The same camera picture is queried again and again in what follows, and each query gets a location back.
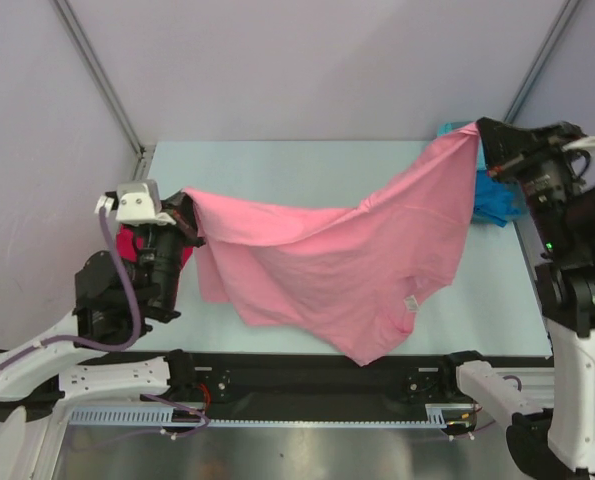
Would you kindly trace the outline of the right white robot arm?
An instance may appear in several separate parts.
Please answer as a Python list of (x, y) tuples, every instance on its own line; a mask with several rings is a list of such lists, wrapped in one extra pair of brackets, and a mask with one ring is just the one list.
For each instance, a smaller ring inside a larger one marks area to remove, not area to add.
[(591, 163), (595, 137), (567, 122), (524, 129), (484, 117), (476, 125), (489, 176), (520, 187), (544, 247), (536, 290), (554, 399), (549, 408), (535, 404), (474, 354), (440, 373), (439, 391), (478, 403), (529, 477), (595, 479), (595, 186), (573, 166)]

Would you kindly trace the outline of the pink t shirt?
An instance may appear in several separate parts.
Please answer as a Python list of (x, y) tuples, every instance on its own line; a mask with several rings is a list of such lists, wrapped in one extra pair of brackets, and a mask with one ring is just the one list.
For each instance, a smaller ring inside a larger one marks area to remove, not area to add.
[(310, 332), (356, 364), (413, 332), (449, 286), (473, 214), (480, 134), (437, 137), (414, 163), (350, 208), (259, 203), (187, 188), (205, 243), (193, 253), (201, 297), (252, 326)]

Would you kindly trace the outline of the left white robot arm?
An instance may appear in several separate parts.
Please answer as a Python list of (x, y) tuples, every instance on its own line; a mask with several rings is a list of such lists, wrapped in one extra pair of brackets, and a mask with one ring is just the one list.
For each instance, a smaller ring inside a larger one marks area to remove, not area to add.
[(122, 184), (95, 207), (106, 247), (75, 274), (75, 305), (56, 325), (0, 350), (0, 422), (18, 407), (29, 420), (59, 403), (121, 396), (186, 401), (199, 382), (183, 350), (130, 362), (130, 347), (167, 324), (176, 309), (182, 268), (204, 245), (193, 200), (161, 199), (152, 181)]

